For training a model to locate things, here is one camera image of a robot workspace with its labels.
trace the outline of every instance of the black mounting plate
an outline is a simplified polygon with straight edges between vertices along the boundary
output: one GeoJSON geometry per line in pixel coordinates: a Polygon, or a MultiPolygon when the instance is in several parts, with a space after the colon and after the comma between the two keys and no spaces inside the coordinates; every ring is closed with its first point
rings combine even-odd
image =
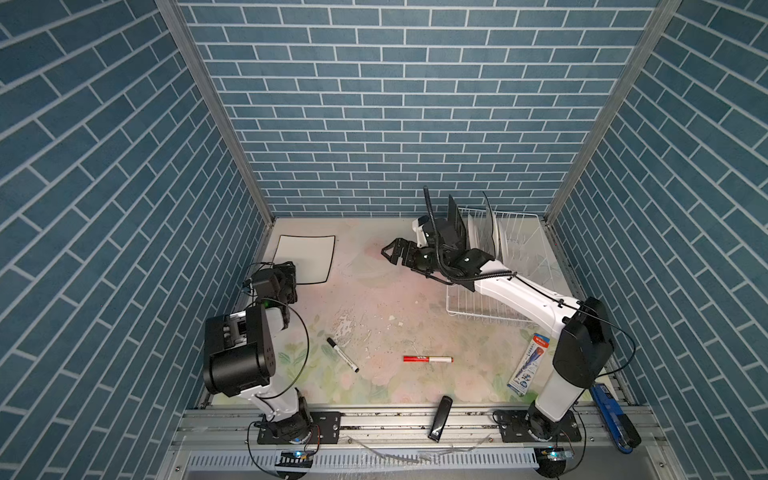
{"type": "MultiPolygon", "coordinates": [[[[320,444],[339,443],[339,428],[341,425],[341,412],[310,412],[312,421],[320,427],[320,444]]],[[[259,445],[292,445],[284,440],[278,439],[269,429],[259,429],[257,439],[259,445]]],[[[307,445],[310,447],[317,444],[317,428],[312,427],[310,439],[307,445]]]]}
{"type": "MultiPolygon", "coordinates": [[[[528,420],[525,419],[527,414],[527,409],[494,411],[494,417],[500,424],[498,430],[502,434],[504,443],[540,441],[528,433],[528,420]]],[[[569,438],[574,444],[581,441],[581,431],[571,410],[568,410],[560,421],[560,428],[559,436],[562,442],[567,442],[569,438]]]]}

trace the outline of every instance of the tile pattern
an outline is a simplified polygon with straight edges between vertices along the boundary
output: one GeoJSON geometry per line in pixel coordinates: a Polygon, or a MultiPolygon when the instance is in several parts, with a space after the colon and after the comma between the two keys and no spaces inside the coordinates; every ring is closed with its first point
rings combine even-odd
{"type": "Polygon", "coordinates": [[[0,3],[0,65],[0,478],[143,480],[263,222],[152,0],[0,3]]]}
{"type": "Polygon", "coordinates": [[[338,217],[543,212],[657,0],[181,3],[276,214],[338,217]]]}
{"type": "Polygon", "coordinates": [[[689,478],[768,467],[766,25],[684,0],[557,219],[689,478]]]}

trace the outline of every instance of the floral tablecloth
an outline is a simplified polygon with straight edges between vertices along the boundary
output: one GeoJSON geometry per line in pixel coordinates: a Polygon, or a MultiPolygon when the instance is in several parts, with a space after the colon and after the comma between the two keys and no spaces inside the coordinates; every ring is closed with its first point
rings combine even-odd
{"type": "MultiPolygon", "coordinates": [[[[445,286],[381,256],[394,238],[413,236],[410,220],[280,219],[264,258],[272,258],[280,234],[336,235],[328,281],[299,286],[293,305],[310,332],[309,362],[297,383],[310,404],[434,404],[443,395],[458,403],[528,403],[543,388],[556,342],[525,397],[506,386],[539,331],[534,323],[451,316],[445,311],[445,286]],[[359,366],[358,373],[330,348],[327,337],[359,366]],[[404,355],[452,356],[454,363],[404,363],[404,355]]],[[[306,353],[299,320],[291,319],[274,344],[277,373],[290,380],[306,353]]],[[[233,402],[240,401],[214,399],[214,404],[233,402]]]]}

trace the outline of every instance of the aluminum frame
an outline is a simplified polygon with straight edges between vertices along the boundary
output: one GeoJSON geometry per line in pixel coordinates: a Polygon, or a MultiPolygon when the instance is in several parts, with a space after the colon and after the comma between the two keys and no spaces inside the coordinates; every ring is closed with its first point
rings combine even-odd
{"type": "Polygon", "coordinates": [[[232,154],[232,159],[240,172],[240,176],[250,192],[250,196],[253,198],[253,202],[259,209],[262,217],[270,226],[275,221],[275,216],[272,214],[270,205],[267,203],[266,198],[261,193],[259,184],[257,183],[256,176],[253,174],[253,169],[248,162],[248,158],[243,150],[243,145],[237,138],[232,121],[230,120],[227,111],[224,109],[224,105],[221,103],[221,98],[214,87],[214,82],[211,80],[208,70],[205,67],[203,58],[200,56],[200,52],[195,46],[192,34],[187,22],[184,20],[184,14],[181,12],[181,7],[177,0],[156,0],[157,9],[160,10],[160,15],[163,17],[165,25],[168,27],[170,36],[173,37],[176,42],[176,46],[179,48],[181,57],[187,63],[187,68],[192,75],[197,89],[203,96],[205,104],[208,106],[210,116],[213,118],[216,126],[219,129],[219,133],[227,145],[227,148],[232,154]]]}
{"type": "Polygon", "coordinates": [[[581,149],[571,165],[571,169],[565,175],[562,185],[544,213],[544,219],[547,222],[551,223],[560,214],[565,202],[576,187],[578,179],[584,173],[584,170],[587,169],[587,165],[592,160],[592,155],[594,155],[600,142],[603,141],[608,127],[611,126],[611,122],[616,117],[621,104],[624,103],[624,99],[629,94],[630,89],[632,89],[634,81],[640,75],[645,62],[650,57],[650,53],[656,47],[656,43],[659,42],[661,34],[664,33],[664,29],[669,25],[681,2],[682,0],[660,0],[653,13],[651,13],[640,41],[632,49],[632,53],[627,59],[627,64],[616,81],[613,91],[608,96],[605,106],[600,110],[598,118],[595,119],[592,129],[584,139],[584,143],[581,145],[581,149]]]}
{"type": "MultiPolygon", "coordinates": [[[[561,246],[560,238],[558,237],[557,232],[555,232],[553,226],[550,223],[542,222],[544,225],[542,228],[544,228],[545,235],[547,236],[547,240],[549,240],[549,244],[552,247],[552,252],[554,253],[554,258],[557,259],[558,265],[560,266],[560,270],[563,273],[563,276],[565,277],[566,283],[568,283],[568,288],[571,289],[572,294],[579,299],[586,299],[587,293],[584,291],[584,287],[581,285],[581,282],[579,282],[578,278],[576,277],[576,272],[571,265],[571,262],[568,261],[568,258],[565,256],[565,250],[563,250],[563,247],[561,246]]],[[[608,364],[606,367],[609,370],[615,370],[619,367],[618,363],[616,362],[615,358],[613,356],[610,357],[608,360],[608,364]]],[[[610,375],[611,379],[616,379],[616,382],[618,383],[619,390],[622,391],[624,394],[624,400],[628,405],[636,405],[637,400],[635,399],[634,394],[632,393],[632,388],[630,387],[629,381],[627,380],[627,374],[624,370],[621,370],[620,372],[616,372],[612,375],[610,375]]]]}
{"type": "MultiPolygon", "coordinates": [[[[473,447],[482,452],[493,453],[508,447],[545,447],[551,442],[504,443],[493,422],[491,413],[495,409],[523,409],[522,404],[497,404],[493,406],[456,406],[451,410],[442,439],[435,444],[427,439],[426,432],[432,424],[434,406],[310,406],[311,411],[335,409],[342,413],[338,445],[327,445],[334,450],[359,450],[361,447],[349,440],[355,439],[373,449],[445,449],[473,447]]],[[[588,446],[613,445],[613,440],[603,425],[596,406],[574,407],[584,421],[588,446]]],[[[655,415],[648,406],[625,406],[624,412],[635,424],[643,439],[643,447],[653,459],[660,480],[684,478],[674,454],[658,425],[655,415]]],[[[163,461],[158,478],[181,479],[192,452],[221,450],[222,452],[243,451],[245,430],[248,424],[260,417],[257,409],[236,406],[215,407],[205,410],[184,412],[176,433],[171,440],[168,453],[163,461]]],[[[272,451],[274,445],[256,445],[252,436],[251,449],[272,451]]]]}

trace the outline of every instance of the white wire rack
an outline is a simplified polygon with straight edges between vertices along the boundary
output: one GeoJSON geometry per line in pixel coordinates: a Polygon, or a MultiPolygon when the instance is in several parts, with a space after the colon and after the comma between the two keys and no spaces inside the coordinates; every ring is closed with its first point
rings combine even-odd
{"type": "MultiPolygon", "coordinates": [[[[478,232],[478,242],[487,252],[493,252],[492,221],[485,210],[459,208],[467,227],[473,223],[478,232]]],[[[503,264],[512,271],[556,290],[547,237],[536,214],[495,212],[501,233],[503,264]]],[[[470,292],[463,286],[448,286],[445,292],[445,309],[451,315],[476,317],[494,321],[531,322],[528,317],[498,300],[480,293],[470,292]]]]}

